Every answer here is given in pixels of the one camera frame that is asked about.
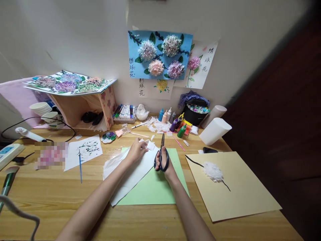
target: black scissors handle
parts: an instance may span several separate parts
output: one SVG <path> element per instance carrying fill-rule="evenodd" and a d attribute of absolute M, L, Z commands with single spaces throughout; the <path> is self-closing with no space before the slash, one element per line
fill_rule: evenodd
<path fill-rule="evenodd" d="M 165 151 L 166 151 L 166 164 L 164 167 L 162 167 L 162 149 L 159 150 L 159 169 L 157 169 L 156 171 L 166 171 L 167 167 L 168 167 L 168 163 L 170 162 L 170 157 L 168 155 L 168 151 L 167 149 L 165 148 Z M 154 168 L 156 168 L 156 156 L 155 156 L 155 160 L 154 160 Z"/>

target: wooden desk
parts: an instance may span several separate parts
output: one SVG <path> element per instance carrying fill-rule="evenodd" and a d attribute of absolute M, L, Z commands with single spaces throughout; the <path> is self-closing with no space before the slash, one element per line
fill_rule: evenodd
<path fill-rule="evenodd" d="M 112 131 L 121 125 L 114 125 Z M 72 130 L 33 130 L 34 133 L 63 142 L 73 134 Z M 147 127 L 138 127 L 136 133 L 155 135 L 153 141 L 160 146 L 161 135 L 152 133 Z M 98 134 L 93 131 L 77 131 L 87 138 Z M 79 168 L 67 172 L 63 170 L 34 170 L 34 155 L 25 160 L 26 165 L 18 171 L 9 197 L 23 211 L 40 217 L 40 226 L 36 240 L 54 240 L 63 226 L 79 208 L 84 200 L 102 181 L 103 165 L 116 149 L 129 147 L 136 136 L 127 134 L 114 140 L 111 144 L 103 144 L 103 155 L 82 165 L 83 183 L 80 183 Z M 193 175 L 189 169 L 185 154 L 196 154 L 204 147 L 198 136 L 189 135 L 189 147 L 180 140 L 186 149 L 184 152 L 173 137 L 165 135 L 168 148 L 176 148 L 191 199 L 206 224 L 217 240 L 302 240 L 280 211 L 267 212 L 212 223 L 203 203 Z M 26 156 L 34 151 L 34 141 L 19 140 L 26 149 L 19 156 Z M 231 151 L 224 140 L 213 146 L 218 151 Z M 0 184 L 4 182 L 5 170 L 15 165 L 10 163 L 0 172 Z M 136 205 L 115 206 L 106 208 L 100 219 L 100 226 L 93 240 L 186 240 L 183 225 L 176 205 Z M 34 222 L 22 219 L 3 208 L 0 214 L 0 240 L 29 240 Z"/>

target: white wall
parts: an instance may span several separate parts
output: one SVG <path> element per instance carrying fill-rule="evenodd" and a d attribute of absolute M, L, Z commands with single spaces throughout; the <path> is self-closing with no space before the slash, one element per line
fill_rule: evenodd
<path fill-rule="evenodd" d="M 133 91 L 139 80 L 129 78 L 127 29 L 134 25 L 141 30 L 191 33 L 196 40 L 220 38 L 204 88 L 194 91 L 212 104 L 224 105 L 311 4 L 307 0 L 1 1 L 0 52 L 14 70 L 0 56 L 0 82 L 66 69 L 117 78 L 117 103 L 143 103 L 154 112 L 176 107 L 188 89 L 175 87 L 171 100 L 143 99 Z"/>

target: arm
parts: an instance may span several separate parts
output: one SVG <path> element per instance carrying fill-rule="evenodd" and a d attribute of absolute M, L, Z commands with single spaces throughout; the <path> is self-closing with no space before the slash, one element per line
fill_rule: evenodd
<path fill-rule="evenodd" d="M 162 155 L 165 157 L 165 147 L 162 148 Z M 156 170 L 159 168 L 159 152 L 156 156 Z M 187 195 L 181 181 L 178 179 L 175 169 L 172 165 L 172 161 L 168 164 L 167 170 L 165 171 L 165 177 L 171 186 L 173 191 L 176 205 L 180 213 L 185 233 L 189 241 L 203 240 L 203 241 L 215 241 L 210 229 L 207 227 L 206 223 L 197 212 L 195 206 L 193 205 L 191 199 Z"/>
<path fill-rule="evenodd" d="M 110 197 L 113 195 L 117 185 L 128 168 L 147 151 L 146 143 L 139 142 L 139 139 L 136 138 L 134 144 L 130 147 L 126 158 L 120 162 L 116 169 L 96 188 L 75 212 L 57 237 L 56 241 L 85 240 L 103 210 L 106 208 Z"/>

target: green paint bottle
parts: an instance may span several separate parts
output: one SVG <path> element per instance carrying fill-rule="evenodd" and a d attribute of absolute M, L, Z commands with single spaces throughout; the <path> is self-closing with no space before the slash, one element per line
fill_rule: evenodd
<path fill-rule="evenodd" d="M 184 133 L 185 133 L 185 131 L 186 131 L 186 125 L 187 125 L 187 124 L 185 124 L 184 126 L 182 126 L 182 127 L 180 128 L 180 131 L 177 133 L 177 137 L 178 137 L 178 138 L 182 138 L 182 137 L 183 137 L 183 135 L 184 135 Z"/>

